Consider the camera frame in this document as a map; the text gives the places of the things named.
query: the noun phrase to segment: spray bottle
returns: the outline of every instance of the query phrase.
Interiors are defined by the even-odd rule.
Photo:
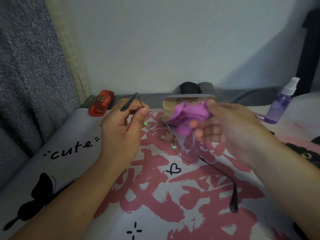
[[[293,77],[291,81],[277,94],[276,99],[271,104],[264,121],[268,124],[277,124],[283,113],[293,99],[293,94],[297,89],[297,83],[300,79]]]

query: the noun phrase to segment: gray curtain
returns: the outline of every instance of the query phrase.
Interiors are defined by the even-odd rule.
[[[0,190],[77,109],[44,0],[0,0]]]

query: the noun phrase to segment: red case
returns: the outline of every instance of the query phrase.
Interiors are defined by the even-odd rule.
[[[89,115],[94,117],[104,116],[113,97],[114,92],[109,90],[102,90],[89,109]]]

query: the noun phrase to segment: curtain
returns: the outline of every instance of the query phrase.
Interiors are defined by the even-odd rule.
[[[79,107],[44,0],[0,0],[0,189]]]
[[[63,13],[59,0],[45,0],[50,17],[60,41],[62,52],[66,58],[66,64],[71,73],[73,83],[80,103],[90,96],[91,88],[88,82],[88,76],[79,56],[76,43],[73,39],[66,16]]]

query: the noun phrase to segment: purple cloth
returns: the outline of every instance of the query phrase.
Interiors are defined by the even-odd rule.
[[[210,116],[207,101],[202,101],[197,105],[183,102],[174,108],[172,116],[166,123],[170,126],[176,126],[174,131],[178,135],[187,136],[192,132],[192,128],[189,126],[190,121],[205,121]]]

